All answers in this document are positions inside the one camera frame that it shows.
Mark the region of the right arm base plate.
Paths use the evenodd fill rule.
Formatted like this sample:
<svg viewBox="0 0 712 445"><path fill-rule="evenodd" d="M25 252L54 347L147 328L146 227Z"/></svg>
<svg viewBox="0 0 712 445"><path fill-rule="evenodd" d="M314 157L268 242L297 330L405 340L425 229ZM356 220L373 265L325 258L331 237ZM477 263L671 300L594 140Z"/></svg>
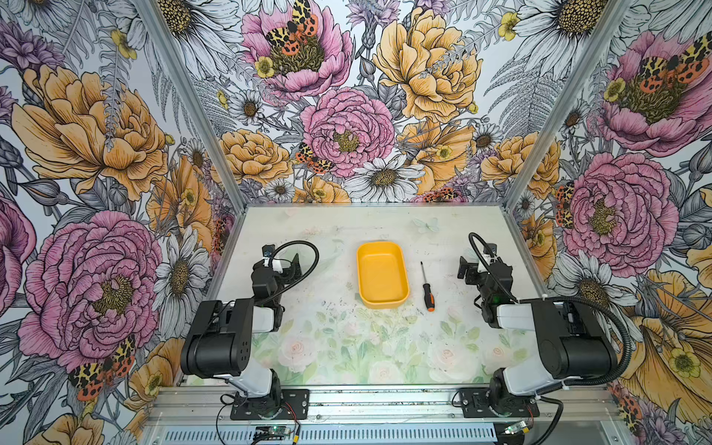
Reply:
<svg viewBox="0 0 712 445"><path fill-rule="evenodd" d="M509 393L491 396L484 387L458 389L455 407L462 410L465 418L536 418L540 410L534 398L513 396Z"/></svg>

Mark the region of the right circuit board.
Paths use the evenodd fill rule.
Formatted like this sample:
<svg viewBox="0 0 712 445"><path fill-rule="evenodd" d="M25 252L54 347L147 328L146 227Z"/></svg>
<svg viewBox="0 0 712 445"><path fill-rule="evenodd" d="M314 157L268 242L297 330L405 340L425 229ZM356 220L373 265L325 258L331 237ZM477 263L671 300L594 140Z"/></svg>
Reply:
<svg viewBox="0 0 712 445"><path fill-rule="evenodd" d="M530 431L530 427L528 426L528 422L521 420L514 424L506 426L502 433L504 435L518 435L518 434L526 434L529 431Z"/></svg>

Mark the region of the aluminium front rail frame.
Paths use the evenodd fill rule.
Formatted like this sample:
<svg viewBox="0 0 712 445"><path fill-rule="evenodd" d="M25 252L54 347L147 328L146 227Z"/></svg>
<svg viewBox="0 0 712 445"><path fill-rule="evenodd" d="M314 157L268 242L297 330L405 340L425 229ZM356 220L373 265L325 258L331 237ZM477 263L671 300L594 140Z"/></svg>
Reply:
<svg viewBox="0 0 712 445"><path fill-rule="evenodd" d="M257 426L298 431L274 444L632 444L634 438L605 389L559 391L564 409L537 400L539 417L465 418L456 385L315 386L306 420L233 421L222 386L168 389L146 421L143 444L251 444ZM504 435L527 421L526 434Z"/></svg>

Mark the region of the small green circuit board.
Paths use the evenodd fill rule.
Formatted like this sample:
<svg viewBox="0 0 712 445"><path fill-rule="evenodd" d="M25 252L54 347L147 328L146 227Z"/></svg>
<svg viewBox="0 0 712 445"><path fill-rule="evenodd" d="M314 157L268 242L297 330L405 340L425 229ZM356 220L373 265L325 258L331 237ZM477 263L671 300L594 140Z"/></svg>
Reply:
<svg viewBox="0 0 712 445"><path fill-rule="evenodd" d="M292 439L297 431L296 428L287 428L286 426L257 426L251 443L258 444L262 441Z"/></svg>

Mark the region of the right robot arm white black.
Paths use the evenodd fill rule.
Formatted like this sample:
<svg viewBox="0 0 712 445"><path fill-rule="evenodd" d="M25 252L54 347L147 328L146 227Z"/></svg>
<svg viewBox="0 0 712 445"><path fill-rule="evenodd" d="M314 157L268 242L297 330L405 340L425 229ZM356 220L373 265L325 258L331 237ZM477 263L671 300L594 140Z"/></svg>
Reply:
<svg viewBox="0 0 712 445"><path fill-rule="evenodd" d="M466 415L537 413L537 400L566 387L600 386L617 379L630 361L630 340L616 353L597 317L615 315L574 297L519 300L512 296L513 269L498 256L460 258L457 276L477 288L474 304L489 327L534 335L530 357L493 372L487 389L460 390Z"/></svg>

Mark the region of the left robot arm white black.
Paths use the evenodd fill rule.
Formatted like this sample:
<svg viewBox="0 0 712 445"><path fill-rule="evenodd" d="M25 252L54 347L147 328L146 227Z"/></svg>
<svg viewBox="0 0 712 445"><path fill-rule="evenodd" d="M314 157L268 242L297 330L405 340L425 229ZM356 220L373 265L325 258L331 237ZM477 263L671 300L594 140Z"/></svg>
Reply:
<svg viewBox="0 0 712 445"><path fill-rule="evenodd" d="M282 326L281 295L302 277L298 255L282 259L276 252L274 245L263 246L263 258L250 275L252 297L205 300L198 306L181 350L184 375L221 380L235 388L233 420L292 417L276 371L251 357L253 338Z"/></svg>

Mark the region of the yellow plastic bin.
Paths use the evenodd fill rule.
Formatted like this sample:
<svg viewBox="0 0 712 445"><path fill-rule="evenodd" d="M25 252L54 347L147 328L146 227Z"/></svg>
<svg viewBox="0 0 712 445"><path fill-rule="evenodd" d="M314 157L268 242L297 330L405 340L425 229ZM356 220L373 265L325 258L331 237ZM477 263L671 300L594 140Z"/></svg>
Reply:
<svg viewBox="0 0 712 445"><path fill-rule="evenodd" d="M395 309L410 296L402 248L390 241L369 242L357 250L359 295L371 310Z"/></svg>

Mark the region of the screwdriver black orange handle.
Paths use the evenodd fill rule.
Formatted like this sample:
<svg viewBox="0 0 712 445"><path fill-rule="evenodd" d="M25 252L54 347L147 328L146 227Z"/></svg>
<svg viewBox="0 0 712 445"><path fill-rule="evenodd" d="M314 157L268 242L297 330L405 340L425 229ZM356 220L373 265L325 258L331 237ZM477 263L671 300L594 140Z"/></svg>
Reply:
<svg viewBox="0 0 712 445"><path fill-rule="evenodd" d="M436 304L435 304L435 297L431 289L431 285L428 281L428 277L426 276L426 269L424 263L421 261L420 263L421 267L421 272L423 275L423 291L424 291L424 302L426 305L426 309L430 312L433 313L436 309Z"/></svg>

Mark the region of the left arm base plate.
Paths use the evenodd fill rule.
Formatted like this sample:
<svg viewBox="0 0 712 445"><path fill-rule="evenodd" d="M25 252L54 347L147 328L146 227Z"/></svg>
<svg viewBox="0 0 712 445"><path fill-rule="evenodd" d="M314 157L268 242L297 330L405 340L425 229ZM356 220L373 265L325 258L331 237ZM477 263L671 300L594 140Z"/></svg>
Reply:
<svg viewBox="0 0 712 445"><path fill-rule="evenodd" d="M281 389L259 398L234 402L230 419L233 421L306 420L309 413L311 391L307 389Z"/></svg>

